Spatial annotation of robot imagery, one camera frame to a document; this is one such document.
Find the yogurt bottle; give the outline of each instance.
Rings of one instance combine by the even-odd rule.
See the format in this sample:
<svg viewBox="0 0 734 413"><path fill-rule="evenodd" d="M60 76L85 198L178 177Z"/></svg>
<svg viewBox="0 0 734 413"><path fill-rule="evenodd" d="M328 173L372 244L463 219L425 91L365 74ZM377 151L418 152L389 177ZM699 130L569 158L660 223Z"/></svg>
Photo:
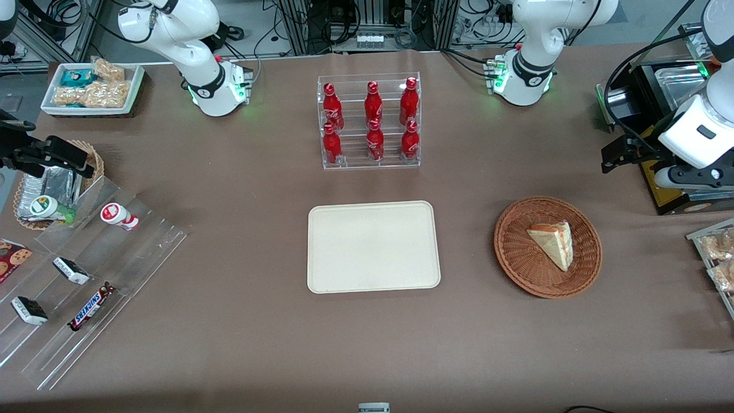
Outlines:
<svg viewBox="0 0 734 413"><path fill-rule="evenodd" d="M131 214L124 206L115 202L105 205L99 217L104 222L119 226L125 231L132 231L140 224L137 215Z"/></svg>
<svg viewBox="0 0 734 413"><path fill-rule="evenodd" d="M41 195L31 202L31 213L39 218L59 221L64 225L70 225L76 218L76 210L69 208L50 196Z"/></svg>

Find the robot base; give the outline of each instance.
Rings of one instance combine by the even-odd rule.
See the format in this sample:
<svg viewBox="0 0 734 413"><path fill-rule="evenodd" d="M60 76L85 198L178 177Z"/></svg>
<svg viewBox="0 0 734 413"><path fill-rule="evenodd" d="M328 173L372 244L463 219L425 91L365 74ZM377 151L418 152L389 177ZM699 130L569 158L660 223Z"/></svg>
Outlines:
<svg viewBox="0 0 734 413"><path fill-rule="evenodd" d="M517 50L510 50L505 54L495 57L495 67L485 65L484 72L487 75L496 75L497 79L487 79L487 89L490 94L497 94L505 98L511 104L517 106L530 106L540 100L551 85L553 74L550 74L545 82L535 87L529 87L512 68L512 60Z"/></svg>
<svg viewBox="0 0 734 413"><path fill-rule="evenodd" d="M225 69L225 81L212 97L201 98L189 88L194 103L209 116L227 115L239 105L250 102L252 72L245 72L243 67L232 62L221 62L220 65Z"/></svg>

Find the clear acrylic display stand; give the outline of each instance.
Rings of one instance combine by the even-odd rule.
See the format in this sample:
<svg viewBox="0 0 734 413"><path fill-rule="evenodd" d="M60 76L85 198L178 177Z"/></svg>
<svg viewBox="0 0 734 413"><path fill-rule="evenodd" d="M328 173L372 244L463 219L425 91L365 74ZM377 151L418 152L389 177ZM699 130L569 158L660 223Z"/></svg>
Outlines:
<svg viewBox="0 0 734 413"><path fill-rule="evenodd" d="M109 202L137 215L139 226L125 231L104 223L99 214ZM77 215L71 225L53 224L36 238L42 248L34 249L31 259L19 268L28 266L30 273L0 290L0 360L5 363L16 352L28 359L23 374L38 389L52 389L59 382L186 237L104 176L72 207ZM57 256L76 262L91 279L84 285L68 281L51 264ZM105 281L117 290L79 331L72 331L67 323ZM18 295L38 301L48 321L41 326L23 322L10 305Z"/></svg>
<svg viewBox="0 0 734 413"><path fill-rule="evenodd" d="M418 80L418 96L421 96L421 74L416 73L382 73L372 75L345 75L319 76L316 86L317 110L319 113L319 131L321 142L321 162L325 170L355 169L355 168L417 168L421 166L421 148L418 146L418 156L412 162L404 162L400 158L400 144L405 126L400 124L400 98L405 90L405 80L408 77ZM367 97L367 83L374 80L379 85L379 94L382 97L382 133L385 135L385 156L375 162L367 157L367 124L365 119L364 102ZM333 83L336 95L341 100L344 111L344 129L338 132L341 138L341 150L344 162L340 165L331 165L324 150L324 85ZM421 101L418 101L418 134L422 141L421 128Z"/></svg>

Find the basket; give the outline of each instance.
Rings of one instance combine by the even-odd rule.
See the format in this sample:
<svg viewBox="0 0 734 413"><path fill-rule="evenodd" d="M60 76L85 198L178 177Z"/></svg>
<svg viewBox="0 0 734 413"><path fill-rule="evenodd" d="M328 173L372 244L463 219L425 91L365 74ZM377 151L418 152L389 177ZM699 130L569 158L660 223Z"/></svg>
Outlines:
<svg viewBox="0 0 734 413"><path fill-rule="evenodd" d="M92 186L94 181L96 181L100 176L104 175L104 161L102 160L102 158L100 158L97 151L94 150L94 147L91 146L89 143L86 143L82 140L70 140L69 143L87 152L87 164L94 167L94 175L92 175L91 178L81 181L81 193L84 193L85 190ZM15 213L15 219L18 220L18 222L22 226L28 229L43 231L53 223L52 220L28 222L18 218L18 205L20 205L21 203L21 193L23 192L23 183L25 181L26 176L23 175L21 183L18 185L18 189L15 191L15 196L13 197L12 210L13 213Z"/></svg>
<svg viewBox="0 0 734 413"><path fill-rule="evenodd" d="M567 221L573 237L573 263L558 268L527 229L535 224ZM534 196L505 209L497 221L495 252L502 269L525 291L543 298L569 298L591 287L602 262L599 234L573 205L557 198Z"/></svg>

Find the cookie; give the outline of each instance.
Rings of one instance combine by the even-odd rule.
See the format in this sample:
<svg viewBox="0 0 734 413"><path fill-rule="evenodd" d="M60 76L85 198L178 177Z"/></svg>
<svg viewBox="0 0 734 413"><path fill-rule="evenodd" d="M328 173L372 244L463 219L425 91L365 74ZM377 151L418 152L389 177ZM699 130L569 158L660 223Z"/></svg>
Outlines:
<svg viewBox="0 0 734 413"><path fill-rule="evenodd" d="M31 250L26 250L25 248L22 250L18 250L12 256L10 256L10 264L23 264L32 254L33 253L31 252Z"/></svg>

